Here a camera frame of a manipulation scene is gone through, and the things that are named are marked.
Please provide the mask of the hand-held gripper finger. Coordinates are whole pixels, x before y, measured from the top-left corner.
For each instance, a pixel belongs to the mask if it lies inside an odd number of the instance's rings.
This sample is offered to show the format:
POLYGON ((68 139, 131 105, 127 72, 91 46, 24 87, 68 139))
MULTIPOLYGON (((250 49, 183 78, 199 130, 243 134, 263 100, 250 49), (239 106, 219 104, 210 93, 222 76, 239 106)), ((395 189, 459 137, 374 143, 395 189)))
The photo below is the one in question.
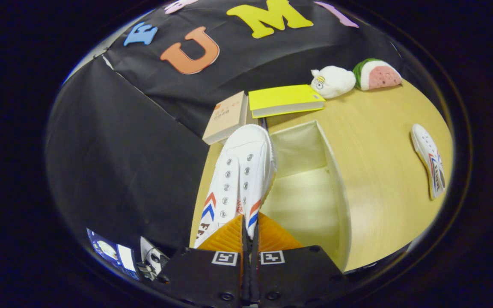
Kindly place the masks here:
POLYGON ((304 246, 260 213, 252 261, 252 296, 261 308, 315 308, 341 301, 350 281, 319 245, 304 246))
POLYGON ((246 236, 238 215, 200 247, 182 248, 157 276, 157 291, 188 308, 240 308, 250 288, 246 236))

